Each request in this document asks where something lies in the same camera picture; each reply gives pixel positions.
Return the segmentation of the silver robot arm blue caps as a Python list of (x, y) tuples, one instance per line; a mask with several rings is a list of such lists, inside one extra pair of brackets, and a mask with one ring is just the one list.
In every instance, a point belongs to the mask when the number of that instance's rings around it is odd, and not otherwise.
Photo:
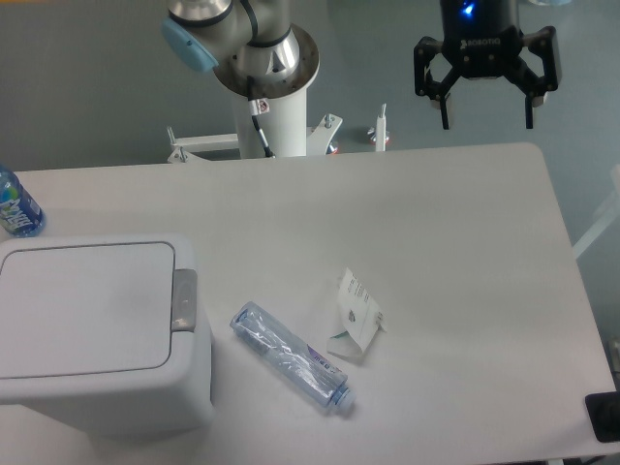
[[(533, 108), (561, 80), (555, 28), (523, 33), (513, 1), (443, 1), (440, 7), (443, 40), (424, 36), (414, 48), (416, 93), (438, 103), (447, 128), (448, 96), (460, 78), (506, 78), (523, 92), (531, 128)], [(293, 29), (285, 1), (170, 1), (168, 11), (166, 41), (200, 72), (238, 56), (244, 46), (276, 46)]]

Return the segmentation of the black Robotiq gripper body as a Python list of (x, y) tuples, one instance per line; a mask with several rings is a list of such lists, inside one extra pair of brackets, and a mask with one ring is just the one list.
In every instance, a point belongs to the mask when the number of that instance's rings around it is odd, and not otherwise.
[(468, 79), (498, 78), (522, 49), (515, 1), (442, 1), (442, 54)]

